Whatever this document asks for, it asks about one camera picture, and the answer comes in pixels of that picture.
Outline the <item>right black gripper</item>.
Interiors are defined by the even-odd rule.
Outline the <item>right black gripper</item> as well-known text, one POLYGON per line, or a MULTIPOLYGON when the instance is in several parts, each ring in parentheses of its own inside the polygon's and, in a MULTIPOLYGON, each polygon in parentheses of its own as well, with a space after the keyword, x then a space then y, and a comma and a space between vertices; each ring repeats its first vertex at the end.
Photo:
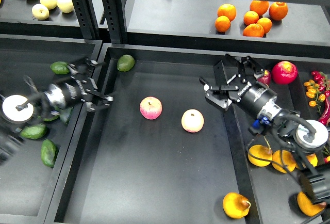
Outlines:
POLYGON ((227 53, 225 58, 235 63, 240 81, 246 84, 211 86, 200 77, 206 101, 219 110, 228 110, 233 102, 253 118, 274 118, 277 115, 277 94, 265 84, 256 81, 265 75, 264 67, 251 56, 232 56, 227 53), (251 77, 256 82, 248 81, 251 77))

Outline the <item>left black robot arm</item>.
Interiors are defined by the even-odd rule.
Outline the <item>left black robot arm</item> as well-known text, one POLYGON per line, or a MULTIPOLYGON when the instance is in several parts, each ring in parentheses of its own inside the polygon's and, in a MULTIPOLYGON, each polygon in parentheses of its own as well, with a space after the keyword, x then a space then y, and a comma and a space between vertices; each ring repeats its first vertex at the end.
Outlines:
POLYGON ((39 91, 29 76, 24 77, 30 95, 1 96, 1 164, 10 159, 23 144, 22 130, 63 114, 77 104, 88 112, 108 108, 113 96, 98 90, 93 71, 102 62, 87 57, 65 63, 67 75, 39 91))

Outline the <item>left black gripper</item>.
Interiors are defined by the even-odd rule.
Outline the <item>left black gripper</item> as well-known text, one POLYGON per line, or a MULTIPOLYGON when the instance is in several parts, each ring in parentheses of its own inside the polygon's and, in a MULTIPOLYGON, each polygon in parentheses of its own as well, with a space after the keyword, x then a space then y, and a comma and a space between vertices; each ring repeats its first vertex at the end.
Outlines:
POLYGON ((59 108, 68 108, 79 102, 84 102, 87 112, 96 112, 110 107, 113 97, 110 95, 94 95, 92 91, 98 90, 96 82, 92 79, 93 73, 103 62, 88 57, 68 63, 70 75, 55 83, 55 94, 59 108))

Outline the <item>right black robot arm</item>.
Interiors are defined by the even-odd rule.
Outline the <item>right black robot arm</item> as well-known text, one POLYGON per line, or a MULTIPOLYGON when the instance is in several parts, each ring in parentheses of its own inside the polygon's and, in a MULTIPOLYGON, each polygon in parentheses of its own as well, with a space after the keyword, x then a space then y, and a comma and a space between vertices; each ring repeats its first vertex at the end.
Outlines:
POLYGON ((294 177, 312 206, 323 209, 305 220, 310 223, 329 208, 329 165, 314 167, 307 156, 318 152, 327 143, 329 129, 319 121, 305 120, 295 110, 277 105, 277 94, 260 82, 265 68, 250 56, 225 54, 213 67, 216 85, 200 77, 205 99, 219 109, 231 104, 254 118, 249 131, 256 135, 272 135, 280 151, 293 155, 299 171, 294 177))

